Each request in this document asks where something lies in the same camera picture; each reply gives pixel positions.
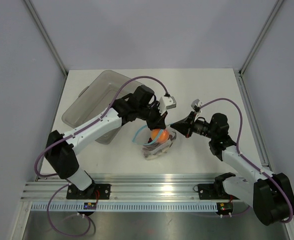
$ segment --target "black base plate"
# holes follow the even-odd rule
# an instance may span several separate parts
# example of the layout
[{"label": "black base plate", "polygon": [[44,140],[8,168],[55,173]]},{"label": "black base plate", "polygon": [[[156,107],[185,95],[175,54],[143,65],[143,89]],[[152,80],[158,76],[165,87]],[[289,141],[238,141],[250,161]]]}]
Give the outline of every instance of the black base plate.
[{"label": "black base plate", "polygon": [[110,198],[111,185],[97,183],[93,194],[90,196],[85,196],[84,192],[80,191],[75,185],[70,185],[66,198],[69,200],[96,200],[96,191],[99,191],[99,200],[108,200]]},{"label": "black base plate", "polygon": [[230,195],[218,196],[217,192],[214,190],[213,183],[198,184],[198,194],[200,200],[229,200]]}]

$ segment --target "orange fruit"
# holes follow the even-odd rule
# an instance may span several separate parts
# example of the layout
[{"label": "orange fruit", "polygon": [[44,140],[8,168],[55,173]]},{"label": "orange fruit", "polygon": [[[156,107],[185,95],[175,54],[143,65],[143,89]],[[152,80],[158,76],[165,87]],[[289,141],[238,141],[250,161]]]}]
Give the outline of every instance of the orange fruit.
[{"label": "orange fruit", "polygon": [[[157,137],[160,130],[161,129],[154,129],[151,131],[151,139],[152,140],[154,140]],[[163,144],[166,142],[166,140],[168,140],[168,138],[169,138],[169,132],[168,132],[168,130],[164,129],[162,131],[162,133],[160,134],[160,136],[158,137],[157,143]]]}]

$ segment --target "table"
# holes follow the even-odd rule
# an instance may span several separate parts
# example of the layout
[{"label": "table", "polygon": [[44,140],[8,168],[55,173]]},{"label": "table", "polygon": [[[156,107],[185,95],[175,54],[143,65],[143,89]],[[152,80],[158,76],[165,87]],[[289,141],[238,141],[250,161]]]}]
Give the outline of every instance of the table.
[{"label": "table", "polygon": [[[104,70],[71,70],[63,90],[53,130],[60,133],[71,129],[62,122],[62,114],[77,99],[79,93],[90,85]],[[241,151],[254,163],[260,161],[257,147],[250,129],[247,114],[238,88],[233,69],[116,69],[127,77],[152,76],[162,81],[169,93],[175,97],[177,107],[168,111],[167,123],[186,117],[192,110],[190,104],[195,99],[203,103],[216,98],[230,98],[235,101],[243,114],[244,125],[240,140]],[[149,79],[141,83],[153,89],[159,98],[164,94],[162,87]],[[203,109],[203,117],[210,121],[214,113],[227,115],[230,136],[236,140],[240,118],[236,108],[229,102],[216,102]],[[136,120],[122,127],[109,145],[97,142],[89,144],[78,156],[80,166],[90,174],[221,174],[236,171],[212,155],[209,139],[192,135],[186,139],[178,133],[178,138],[166,155],[153,160],[145,160],[141,146],[132,143],[136,131],[145,125]],[[53,173],[52,167],[44,160],[41,173]]]}]

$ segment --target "wall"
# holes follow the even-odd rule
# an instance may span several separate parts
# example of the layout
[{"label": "wall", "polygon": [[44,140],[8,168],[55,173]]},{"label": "wall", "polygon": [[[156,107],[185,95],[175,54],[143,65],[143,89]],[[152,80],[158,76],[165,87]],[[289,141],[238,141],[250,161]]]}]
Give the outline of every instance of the wall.
[{"label": "wall", "polygon": [[32,0],[68,69],[239,69],[276,0]]},{"label": "wall", "polygon": [[294,190],[294,0],[285,1],[245,83],[274,169]]},{"label": "wall", "polygon": [[20,0],[0,0],[0,240],[44,148],[64,78]]}]

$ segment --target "clear plastic bag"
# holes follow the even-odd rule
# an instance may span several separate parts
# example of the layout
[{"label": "clear plastic bag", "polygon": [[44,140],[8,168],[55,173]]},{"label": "clear plastic bag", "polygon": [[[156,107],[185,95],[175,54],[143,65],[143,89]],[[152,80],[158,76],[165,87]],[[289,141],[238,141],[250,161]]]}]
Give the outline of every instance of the clear plastic bag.
[{"label": "clear plastic bag", "polygon": [[159,143],[158,140],[163,130],[160,130],[157,136],[152,140],[151,131],[147,128],[147,125],[145,125],[137,131],[132,142],[142,146],[141,151],[145,159],[152,160],[167,153],[177,138],[177,134],[172,128],[168,127],[166,131],[169,133],[168,139],[165,142]]}]

